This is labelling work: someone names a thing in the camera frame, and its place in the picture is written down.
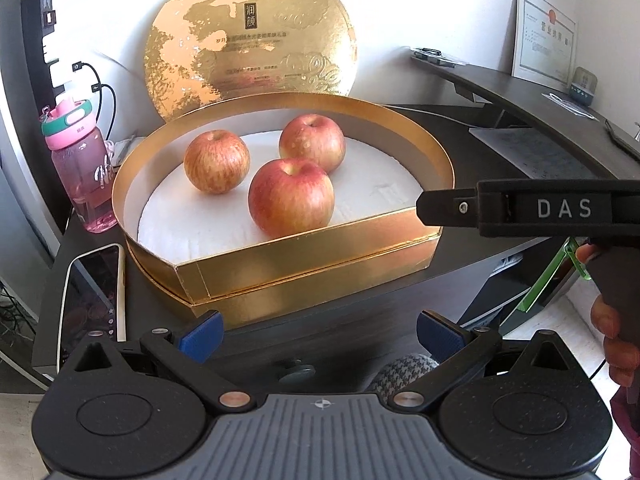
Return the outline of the person right hand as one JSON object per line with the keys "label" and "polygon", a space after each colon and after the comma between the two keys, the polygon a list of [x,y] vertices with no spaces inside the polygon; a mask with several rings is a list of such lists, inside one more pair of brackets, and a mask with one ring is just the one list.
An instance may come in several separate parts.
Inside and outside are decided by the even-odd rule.
{"label": "person right hand", "polygon": [[620,316],[602,296],[594,300],[590,316],[592,325],[604,335],[604,356],[612,381],[622,387],[630,387],[639,368],[639,348],[620,339]]}

